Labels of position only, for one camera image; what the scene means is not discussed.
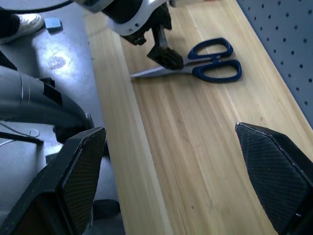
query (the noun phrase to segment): scissors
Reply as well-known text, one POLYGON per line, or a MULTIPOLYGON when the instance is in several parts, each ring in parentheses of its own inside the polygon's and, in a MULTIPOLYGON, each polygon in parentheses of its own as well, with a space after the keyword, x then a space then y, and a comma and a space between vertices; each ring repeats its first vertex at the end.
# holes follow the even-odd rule
POLYGON ((193 74, 195 77, 206 81, 206 82, 213 82, 213 83, 226 83, 226 82, 235 82, 242 75, 242 69, 240 62, 238 60, 224 60, 221 61, 221 58, 230 57, 233 53, 234 49, 225 38, 215 38, 211 40, 207 40, 204 42, 199 43, 195 47, 191 49, 188 56, 183 59, 184 67, 180 70, 169 70, 162 66, 157 67, 151 70, 145 70, 142 72, 131 74, 131 78, 135 77, 157 77, 162 75, 168 74, 176 74, 176 73, 190 73, 193 74), (220 53, 213 53, 213 54, 206 54, 206 55, 199 55, 197 51, 213 46, 213 45, 222 45, 226 48, 226 51, 220 53), (216 77, 209 77, 204 74, 204 72, 222 68, 222 67, 233 67, 237 74, 231 77, 224 77, 224 78, 216 78, 216 77))

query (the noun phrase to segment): gray floor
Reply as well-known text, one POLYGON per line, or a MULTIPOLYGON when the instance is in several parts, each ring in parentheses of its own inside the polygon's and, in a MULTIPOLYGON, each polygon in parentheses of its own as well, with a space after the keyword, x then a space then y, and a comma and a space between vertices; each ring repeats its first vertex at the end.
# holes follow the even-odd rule
MULTIPOLYGON (((60 3, 60 0, 0 0, 4 8, 38 8, 60 3)), ((57 89, 90 112, 95 126, 103 126, 100 102, 95 85, 89 43, 85 32, 82 9, 75 3, 59 10, 42 14, 58 17, 63 31, 49 34, 45 29, 33 36, 1 45, 0 50, 19 71, 34 77, 52 77, 57 89)), ((58 152, 51 126, 42 124, 6 123, 29 133, 36 129, 45 143, 42 148, 24 142, 11 142, 0 147, 0 224, 17 202, 33 177, 45 166, 45 155, 58 152)), ((9 132, 0 126, 0 131, 9 132)), ((100 179, 95 199, 118 200, 110 160, 101 163, 100 179)), ((124 234, 121 216, 97 221, 90 234, 124 234)))

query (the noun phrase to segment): wooden table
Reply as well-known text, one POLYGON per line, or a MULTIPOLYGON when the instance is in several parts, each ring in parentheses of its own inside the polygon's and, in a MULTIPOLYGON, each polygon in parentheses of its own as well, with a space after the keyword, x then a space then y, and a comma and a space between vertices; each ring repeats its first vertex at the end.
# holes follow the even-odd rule
POLYGON ((152 35, 134 47, 86 14, 94 72, 126 232, 276 234, 250 183, 234 127, 243 121, 288 135, 313 159, 313 131, 235 0, 171 8, 169 44, 181 54, 225 37, 243 67, 231 84, 190 75, 131 82, 152 35))

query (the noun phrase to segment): sneaker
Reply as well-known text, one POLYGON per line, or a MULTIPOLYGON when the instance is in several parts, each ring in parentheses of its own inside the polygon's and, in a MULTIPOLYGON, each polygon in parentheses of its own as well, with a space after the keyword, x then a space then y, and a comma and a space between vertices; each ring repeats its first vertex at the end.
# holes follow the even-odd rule
POLYGON ((0 44, 8 43, 17 38, 37 32, 45 23, 39 14, 23 14, 17 15, 20 18, 20 26, 18 31, 5 38, 0 38, 0 44))

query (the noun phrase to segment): gray pegboard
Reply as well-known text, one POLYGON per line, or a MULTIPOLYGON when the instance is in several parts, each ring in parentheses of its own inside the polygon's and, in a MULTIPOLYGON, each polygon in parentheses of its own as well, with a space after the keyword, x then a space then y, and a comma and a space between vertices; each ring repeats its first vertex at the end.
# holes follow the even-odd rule
POLYGON ((313 0, 237 2, 313 127, 313 0))

